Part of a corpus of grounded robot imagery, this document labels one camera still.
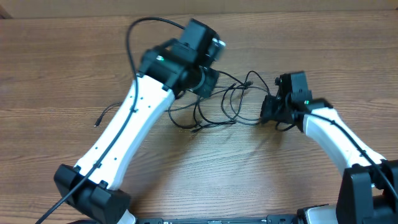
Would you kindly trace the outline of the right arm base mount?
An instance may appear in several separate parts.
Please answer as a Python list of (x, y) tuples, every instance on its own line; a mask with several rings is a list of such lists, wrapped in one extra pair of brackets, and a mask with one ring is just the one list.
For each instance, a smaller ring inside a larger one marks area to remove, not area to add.
[(338, 224), (336, 205), (325, 204), (298, 209), (295, 223)]

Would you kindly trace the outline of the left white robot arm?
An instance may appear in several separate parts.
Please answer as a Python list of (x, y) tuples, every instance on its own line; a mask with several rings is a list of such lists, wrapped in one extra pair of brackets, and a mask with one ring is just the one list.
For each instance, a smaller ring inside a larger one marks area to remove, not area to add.
[(102, 135), (74, 166), (62, 164), (53, 179), (61, 201), (95, 223), (134, 223), (130, 196), (120, 186), (141, 142), (178, 95), (207, 98), (219, 73), (211, 64), (225, 44), (207, 25), (191, 19), (178, 39), (146, 50), (133, 68), (129, 92)]

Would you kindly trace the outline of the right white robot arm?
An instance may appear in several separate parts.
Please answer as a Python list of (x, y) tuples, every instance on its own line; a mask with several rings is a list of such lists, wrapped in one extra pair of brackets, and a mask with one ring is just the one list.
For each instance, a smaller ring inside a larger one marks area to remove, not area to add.
[(342, 176), (336, 204), (301, 208), (285, 222), (397, 223), (397, 161), (367, 146), (326, 99), (314, 99), (304, 72), (282, 74), (275, 85), (276, 95), (267, 94), (262, 103), (261, 122), (298, 128)]

